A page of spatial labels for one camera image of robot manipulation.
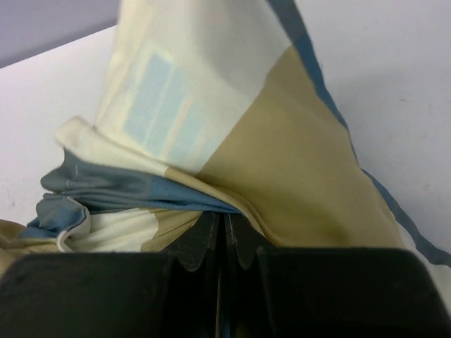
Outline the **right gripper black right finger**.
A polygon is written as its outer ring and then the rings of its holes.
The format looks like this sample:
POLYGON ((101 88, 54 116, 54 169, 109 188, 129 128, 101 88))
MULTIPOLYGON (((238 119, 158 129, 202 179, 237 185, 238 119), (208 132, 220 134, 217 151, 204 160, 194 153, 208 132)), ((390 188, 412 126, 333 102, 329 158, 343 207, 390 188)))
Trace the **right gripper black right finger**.
POLYGON ((227 214, 223 224, 222 336, 276 337, 276 284, 269 259, 277 247, 243 215, 227 214))

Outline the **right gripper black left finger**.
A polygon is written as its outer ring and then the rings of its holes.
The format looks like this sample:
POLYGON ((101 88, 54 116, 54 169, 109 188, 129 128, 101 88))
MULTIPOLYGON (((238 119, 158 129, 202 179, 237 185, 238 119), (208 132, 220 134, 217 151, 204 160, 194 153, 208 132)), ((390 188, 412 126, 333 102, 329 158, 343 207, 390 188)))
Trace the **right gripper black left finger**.
POLYGON ((162 337, 215 337, 221 215, 205 212, 163 250, 174 257, 162 337))

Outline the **checked blue beige pillowcase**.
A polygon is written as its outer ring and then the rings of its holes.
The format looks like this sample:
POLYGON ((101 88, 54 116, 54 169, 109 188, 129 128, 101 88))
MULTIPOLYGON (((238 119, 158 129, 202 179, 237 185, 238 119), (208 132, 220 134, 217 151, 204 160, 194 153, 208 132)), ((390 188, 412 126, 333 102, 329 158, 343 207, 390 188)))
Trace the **checked blue beige pillowcase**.
POLYGON ((276 337, 449 337, 450 255, 362 170, 294 1, 124 1, 94 124, 28 225, 1 222, 2 337, 162 337, 205 212, 277 247, 276 337))

